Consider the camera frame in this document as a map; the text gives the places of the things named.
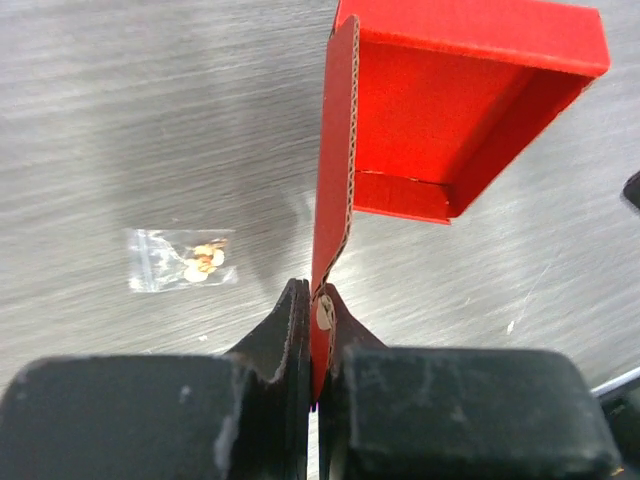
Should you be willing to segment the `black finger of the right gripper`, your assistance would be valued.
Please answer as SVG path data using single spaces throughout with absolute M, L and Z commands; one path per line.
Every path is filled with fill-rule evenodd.
M 640 172 L 631 175 L 625 182 L 621 197 L 636 214 L 640 213 Z

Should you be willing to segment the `red paper box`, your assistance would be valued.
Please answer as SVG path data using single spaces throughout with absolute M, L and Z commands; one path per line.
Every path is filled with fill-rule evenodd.
M 355 211 L 447 224 L 611 64 L 598 10 L 550 1 L 341 1 L 326 48 L 311 278 L 312 392 L 326 286 Z

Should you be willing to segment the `small clear plastic bag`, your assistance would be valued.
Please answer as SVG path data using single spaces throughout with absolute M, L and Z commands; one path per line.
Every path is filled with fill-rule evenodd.
M 231 229 L 128 229 L 129 288 L 159 293 L 237 282 Z

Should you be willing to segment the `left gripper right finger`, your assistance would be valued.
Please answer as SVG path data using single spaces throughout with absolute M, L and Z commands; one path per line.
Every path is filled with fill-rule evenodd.
M 345 350 L 353 346 L 372 349 L 386 345 L 349 312 L 333 284 L 327 284 L 324 293 L 332 301 L 333 328 L 328 371 L 319 397 L 319 478 L 346 479 L 350 411 L 342 368 Z

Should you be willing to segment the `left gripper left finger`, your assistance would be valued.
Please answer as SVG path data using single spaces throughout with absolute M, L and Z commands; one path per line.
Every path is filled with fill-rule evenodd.
M 248 368 L 229 479 L 305 479 L 311 404 L 310 289 L 289 280 L 227 354 Z

